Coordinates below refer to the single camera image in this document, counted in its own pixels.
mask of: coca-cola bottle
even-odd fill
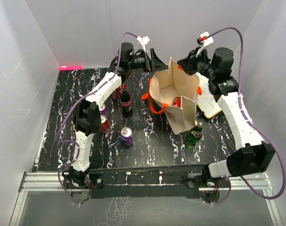
[[[126,84],[122,85],[120,103],[122,106],[122,114],[125,117],[132,116],[133,115],[132,99],[130,97],[130,94],[127,91]]]

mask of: white tray with yellow edge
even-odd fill
[[[199,109],[204,112],[204,115],[211,119],[215,115],[217,115],[219,112],[222,111],[222,109],[218,106],[218,104],[214,100],[214,96],[209,91],[208,86],[208,79],[204,76],[202,76],[200,73],[196,73],[199,77],[199,86],[201,90],[203,91],[203,94],[198,97],[197,105]]]

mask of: purple soda can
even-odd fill
[[[122,144],[125,146],[131,146],[134,143],[133,135],[134,133],[130,127],[124,127],[120,132]]]
[[[110,119],[110,114],[105,104],[101,105],[101,107],[99,108],[99,112],[100,114],[104,114],[107,117],[107,119]]]

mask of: bag handle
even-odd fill
[[[152,113],[162,114],[166,110],[166,108],[169,107],[170,105],[162,103],[162,105],[163,105],[162,109],[157,111],[153,106],[152,97],[151,97],[150,92],[149,92],[150,86],[151,86],[151,79],[149,79],[149,81],[148,81],[148,92],[142,96],[141,100],[148,99],[149,108],[152,111]]]

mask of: can top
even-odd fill
[[[105,104],[101,105],[99,111],[103,111],[105,109]]]
[[[101,124],[105,123],[105,121],[107,120],[107,117],[104,114],[100,115],[100,118],[101,118]]]
[[[198,123],[198,127],[203,128],[203,126],[204,126],[204,123],[203,123],[202,121],[200,121],[200,122]]]
[[[121,130],[121,136],[123,137],[130,137],[132,136],[132,129],[130,127],[124,127],[122,130]]]

